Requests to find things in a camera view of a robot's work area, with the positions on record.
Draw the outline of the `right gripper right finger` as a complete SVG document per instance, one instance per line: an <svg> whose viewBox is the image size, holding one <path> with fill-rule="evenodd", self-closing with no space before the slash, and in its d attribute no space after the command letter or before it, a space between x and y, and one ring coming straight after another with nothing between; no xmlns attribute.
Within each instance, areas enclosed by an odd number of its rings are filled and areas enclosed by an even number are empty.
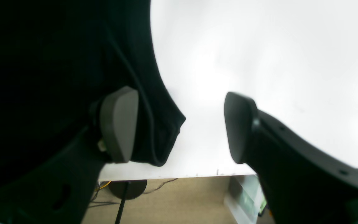
<svg viewBox="0 0 358 224"><path fill-rule="evenodd" d="M231 157L257 173L277 224L358 224L358 169L309 144L252 98L227 93L224 118Z"/></svg>

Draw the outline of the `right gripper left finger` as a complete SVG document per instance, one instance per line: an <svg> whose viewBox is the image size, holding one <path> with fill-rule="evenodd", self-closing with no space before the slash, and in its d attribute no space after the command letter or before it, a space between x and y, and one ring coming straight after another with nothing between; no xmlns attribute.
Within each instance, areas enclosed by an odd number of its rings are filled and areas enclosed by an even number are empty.
<svg viewBox="0 0 358 224"><path fill-rule="evenodd" d="M51 159L0 187L0 224L79 224L107 163L130 161L139 93L125 86L91 106L83 127Z"/></svg>

